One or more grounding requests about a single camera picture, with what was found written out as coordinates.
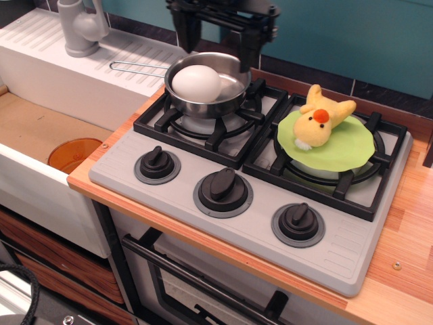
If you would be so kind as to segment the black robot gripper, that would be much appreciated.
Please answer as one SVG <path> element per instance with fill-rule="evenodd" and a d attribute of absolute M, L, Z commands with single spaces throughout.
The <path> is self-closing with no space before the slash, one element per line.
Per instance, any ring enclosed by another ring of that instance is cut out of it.
<path fill-rule="evenodd" d="M 167 1 L 179 46 L 191 53 L 207 22 L 240 33 L 240 72 L 258 67 L 261 50 L 277 34 L 275 25 L 281 10 L 271 1 Z"/>

